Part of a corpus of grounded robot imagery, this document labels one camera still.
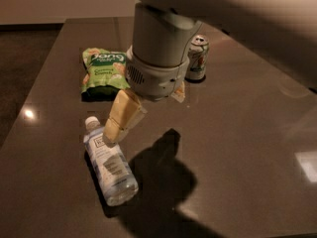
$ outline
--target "wall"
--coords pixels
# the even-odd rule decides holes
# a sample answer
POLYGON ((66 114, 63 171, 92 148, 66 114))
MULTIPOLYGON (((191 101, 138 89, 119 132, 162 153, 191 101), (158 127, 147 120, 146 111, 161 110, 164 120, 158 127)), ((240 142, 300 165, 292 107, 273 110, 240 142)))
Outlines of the wall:
POLYGON ((0 25, 133 16, 137 0, 0 0, 0 25))

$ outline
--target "bottle cap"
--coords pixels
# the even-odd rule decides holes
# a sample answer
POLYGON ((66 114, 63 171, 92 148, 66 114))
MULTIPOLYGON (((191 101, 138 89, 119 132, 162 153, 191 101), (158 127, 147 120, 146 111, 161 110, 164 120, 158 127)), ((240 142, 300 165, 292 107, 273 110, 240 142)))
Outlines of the bottle cap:
POLYGON ((95 123, 95 124, 100 124, 100 122, 99 122, 99 120, 98 120, 97 117, 95 117, 95 116, 90 116, 90 117, 88 117, 88 118, 85 120, 86 128, 88 128, 88 127, 89 127, 89 124, 92 123, 92 122, 95 123))

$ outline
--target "green snack package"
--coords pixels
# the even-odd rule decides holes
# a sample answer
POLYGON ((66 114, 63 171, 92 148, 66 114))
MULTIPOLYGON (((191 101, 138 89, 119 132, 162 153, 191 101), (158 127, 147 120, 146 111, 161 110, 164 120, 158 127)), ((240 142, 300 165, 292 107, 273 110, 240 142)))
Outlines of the green snack package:
POLYGON ((120 89, 130 87, 125 78, 125 53, 87 49, 82 57, 87 70, 81 87, 83 101, 111 101, 120 89))

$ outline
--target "water bottle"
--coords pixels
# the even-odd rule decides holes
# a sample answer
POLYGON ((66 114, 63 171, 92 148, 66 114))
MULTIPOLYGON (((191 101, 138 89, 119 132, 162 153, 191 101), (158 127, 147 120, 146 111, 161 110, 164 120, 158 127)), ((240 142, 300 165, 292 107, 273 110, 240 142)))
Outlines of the water bottle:
POLYGON ((139 187, 119 145, 109 147, 104 143, 104 126, 96 117, 88 117, 85 125, 83 142, 107 204, 116 206, 130 200, 139 187))

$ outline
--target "bottle label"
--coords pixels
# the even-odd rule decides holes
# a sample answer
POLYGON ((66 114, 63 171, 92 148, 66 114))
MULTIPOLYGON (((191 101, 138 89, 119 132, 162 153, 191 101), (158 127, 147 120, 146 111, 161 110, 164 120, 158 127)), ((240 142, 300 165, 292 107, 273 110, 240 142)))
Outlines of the bottle label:
POLYGON ((103 192, 106 192, 113 182, 129 175, 119 145, 107 147, 103 142, 102 133, 90 138, 89 147, 88 154, 103 192))

